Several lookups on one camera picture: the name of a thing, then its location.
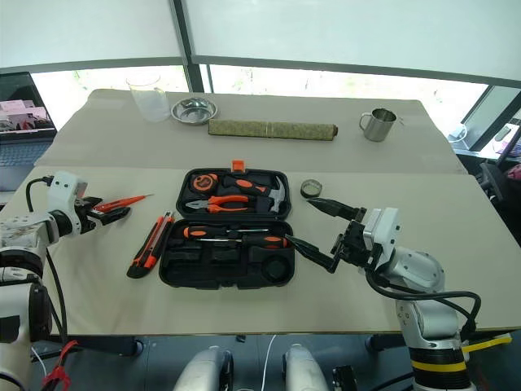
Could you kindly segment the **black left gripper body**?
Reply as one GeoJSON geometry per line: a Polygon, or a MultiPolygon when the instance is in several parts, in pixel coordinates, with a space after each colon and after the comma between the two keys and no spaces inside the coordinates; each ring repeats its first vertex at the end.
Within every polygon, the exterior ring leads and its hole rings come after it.
{"type": "Polygon", "coordinates": [[[95,228],[95,223],[89,219],[90,215],[94,215],[94,209],[88,209],[84,206],[83,198],[76,199],[74,202],[74,209],[81,224],[80,234],[92,231],[95,228]]]}

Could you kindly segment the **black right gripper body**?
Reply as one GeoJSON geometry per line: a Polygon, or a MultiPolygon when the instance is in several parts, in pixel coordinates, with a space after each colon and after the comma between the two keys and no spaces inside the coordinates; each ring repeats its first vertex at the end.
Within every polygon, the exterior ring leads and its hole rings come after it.
{"type": "Polygon", "coordinates": [[[360,208],[355,218],[348,224],[339,247],[341,260],[361,268],[366,268],[371,254],[363,237],[365,226],[361,222],[365,214],[366,208],[360,208]]]}

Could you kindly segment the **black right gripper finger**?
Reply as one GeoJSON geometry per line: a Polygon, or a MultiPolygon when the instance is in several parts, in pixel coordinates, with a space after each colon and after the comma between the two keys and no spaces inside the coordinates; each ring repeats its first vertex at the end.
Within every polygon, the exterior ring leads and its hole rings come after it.
{"type": "Polygon", "coordinates": [[[285,239],[292,244],[298,253],[304,258],[314,262],[331,274],[336,272],[338,264],[342,260],[341,254],[335,253],[332,257],[322,253],[318,247],[292,235],[285,235],[285,239]]]}
{"type": "Polygon", "coordinates": [[[336,200],[314,197],[307,199],[307,202],[325,214],[349,221],[361,221],[366,214],[366,208],[354,208],[336,200]]]}

